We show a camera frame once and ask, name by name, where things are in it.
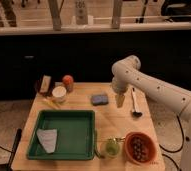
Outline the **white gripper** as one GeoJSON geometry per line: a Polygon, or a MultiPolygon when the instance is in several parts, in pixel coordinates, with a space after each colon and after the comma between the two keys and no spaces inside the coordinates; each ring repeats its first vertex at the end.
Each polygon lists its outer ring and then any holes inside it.
{"type": "Polygon", "coordinates": [[[125,100],[124,93],[127,92],[128,85],[126,83],[120,81],[116,77],[114,77],[112,79],[111,85],[112,85],[113,91],[117,94],[115,96],[116,105],[117,105],[118,108],[121,108],[123,106],[123,103],[124,103],[124,100],[125,100]]]}

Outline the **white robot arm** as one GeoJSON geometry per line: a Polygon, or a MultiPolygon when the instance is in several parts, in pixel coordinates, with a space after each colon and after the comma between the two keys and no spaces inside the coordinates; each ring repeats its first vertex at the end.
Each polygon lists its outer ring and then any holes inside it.
{"type": "Polygon", "coordinates": [[[140,67],[141,62],[135,55],[115,62],[111,69],[112,89],[117,95],[121,95],[132,85],[189,123],[180,169],[191,171],[191,91],[146,75],[140,71],[140,67]]]}

